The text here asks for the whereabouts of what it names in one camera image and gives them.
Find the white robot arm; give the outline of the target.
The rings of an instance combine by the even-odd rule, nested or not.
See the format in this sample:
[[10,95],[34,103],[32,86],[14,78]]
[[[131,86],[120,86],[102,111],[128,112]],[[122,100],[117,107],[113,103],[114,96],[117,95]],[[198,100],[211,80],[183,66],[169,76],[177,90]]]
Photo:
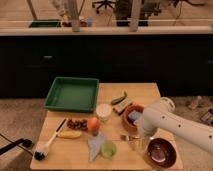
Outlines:
[[174,110],[174,102],[167,97],[147,105],[135,121],[138,133],[152,137],[161,128],[213,154],[213,127],[177,116]]

